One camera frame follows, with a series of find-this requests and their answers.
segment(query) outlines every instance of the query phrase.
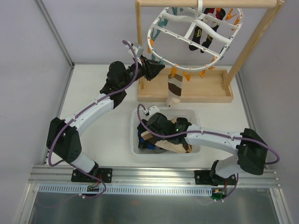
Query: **gray floor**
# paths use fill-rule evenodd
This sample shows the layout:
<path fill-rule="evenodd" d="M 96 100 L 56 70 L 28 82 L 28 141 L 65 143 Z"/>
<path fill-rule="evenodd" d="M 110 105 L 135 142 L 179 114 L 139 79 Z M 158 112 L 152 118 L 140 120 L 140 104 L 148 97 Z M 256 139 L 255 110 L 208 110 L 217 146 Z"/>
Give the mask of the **gray floor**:
<path fill-rule="evenodd" d="M 43 205 L 65 201 L 70 194 L 39 193 Z M 268 189 L 237 189 L 224 203 L 208 197 L 102 195 L 72 198 L 54 209 L 35 205 L 36 224 L 278 224 Z"/>

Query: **orange clip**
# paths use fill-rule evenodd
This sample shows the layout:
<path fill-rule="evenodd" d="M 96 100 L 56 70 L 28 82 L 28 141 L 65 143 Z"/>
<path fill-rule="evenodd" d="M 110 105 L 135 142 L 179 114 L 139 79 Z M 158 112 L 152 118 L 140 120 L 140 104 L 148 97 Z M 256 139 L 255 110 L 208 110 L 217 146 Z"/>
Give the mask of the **orange clip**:
<path fill-rule="evenodd" d="M 212 63 L 213 61 L 215 61 L 216 58 L 217 58 L 217 56 L 214 56 L 213 59 L 212 59 L 212 61 L 211 61 L 211 63 Z M 209 70 L 212 70 L 212 69 L 214 69 L 214 68 L 216 68 L 216 67 L 215 67 L 215 66 L 211 66 L 211 67 L 209 68 Z"/>
<path fill-rule="evenodd" d="M 183 74 L 184 74 L 185 78 L 187 79 L 187 81 L 191 80 L 191 72 L 187 75 L 187 72 L 183 71 Z"/>
<path fill-rule="evenodd" d="M 206 75 L 206 70 L 203 70 L 201 72 L 198 73 L 200 77 L 204 77 Z"/>
<path fill-rule="evenodd" d="M 171 67 L 171 78 L 173 78 L 176 75 L 177 70 L 178 70 L 177 68 Z"/>
<path fill-rule="evenodd" d="M 233 8 L 230 9 L 227 17 L 225 18 L 226 21 L 230 20 L 231 18 L 233 18 L 233 17 L 235 17 L 237 15 L 237 14 L 232 15 L 233 10 L 234 10 Z"/>
<path fill-rule="evenodd" d="M 150 45 L 153 47 L 154 46 L 154 41 L 153 39 L 150 38 Z M 151 53 L 151 50 L 150 50 L 150 47 L 148 46 L 148 53 L 150 54 Z"/>
<path fill-rule="evenodd" d="M 238 25 L 241 17 L 242 17 L 242 15 L 239 15 L 238 18 L 235 20 L 235 23 L 234 23 L 235 26 Z"/>

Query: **white table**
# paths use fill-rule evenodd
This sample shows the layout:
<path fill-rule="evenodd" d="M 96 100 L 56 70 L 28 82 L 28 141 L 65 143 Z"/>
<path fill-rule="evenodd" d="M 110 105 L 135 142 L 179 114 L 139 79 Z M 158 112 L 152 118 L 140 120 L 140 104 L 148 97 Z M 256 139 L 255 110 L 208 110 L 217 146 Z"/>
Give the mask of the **white table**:
<path fill-rule="evenodd" d="M 60 118 L 85 107 L 104 86 L 108 65 L 76 65 Z M 243 131 L 248 127 L 240 93 L 235 80 L 231 87 L 234 100 L 229 104 L 180 103 L 177 107 L 191 107 L 197 110 L 202 127 L 223 130 Z M 210 168 L 215 160 L 225 159 L 229 153 L 202 146 L 198 155 L 187 158 L 156 159 L 136 157 L 131 154 L 129 127 L 131 112 L 137 107 L 138 83 L 126 90 L 127 96 L 113 111 L 93 123 L 80 137 L 82 150 L 100 166 L 122 167 L 165 167 L 165 168 Z M 52 162 L 60 158 L 55 154 Z"/>

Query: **vent grille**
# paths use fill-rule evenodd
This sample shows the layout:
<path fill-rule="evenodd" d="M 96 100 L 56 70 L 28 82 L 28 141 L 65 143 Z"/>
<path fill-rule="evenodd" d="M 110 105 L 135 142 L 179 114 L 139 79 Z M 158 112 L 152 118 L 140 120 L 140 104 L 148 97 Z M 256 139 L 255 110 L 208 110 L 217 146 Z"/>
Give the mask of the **vent grille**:
<path fill-rule="evenodd" d="M 51 193 L 84 193 L 94 194 L 95 192 L 87 192 L 87 185 L 73 184 L 41 184 L 40 192 Z M 185 195 L 185 196 L 211 196 L 211 188 L 199 187 L 152 187 L 152 186 L 113 186 L 107 185 L 105 194 L 115 195 Z"/>

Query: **white plastic bin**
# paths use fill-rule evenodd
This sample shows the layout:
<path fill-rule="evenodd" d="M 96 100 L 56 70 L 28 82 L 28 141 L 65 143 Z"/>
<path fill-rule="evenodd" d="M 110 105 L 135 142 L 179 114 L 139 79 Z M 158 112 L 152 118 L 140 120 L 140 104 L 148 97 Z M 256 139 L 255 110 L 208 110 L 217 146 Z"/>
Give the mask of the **white plastic bin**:
<path fill-rule="evenodd" d="M 199 118 L 197 113 L 192 108 L 169 108 L 169 107 L 159 107 L 160 112 L 164 114 L 168 120 L 173 118 L 187 118 L 191 124 L 195 124 L 200 126 Z M 140 110 L 140 116 L 142 119 L 148 120 L 148 118 L 143 114 L 143 111 Z M 131 152 L 133 155 L 136 156 L 147 156 L 147 157 L 186 157 L 186 156 L 194 156 L 200 152 L 200 146 L 192 146 L 191 153 L 175 153 L 172 151 L 165 151 L 163 153 L 155 153 L 155 150 L 152 149 L 140 149 L 138 148 L 138 135 L 137 135 L 137 127 L 140 124 L 138 116 L 137 116 L 137 109 L 132 111 L 131 116 L 131 124 L 130 124 L 130 145 L 131 145 Z"/>

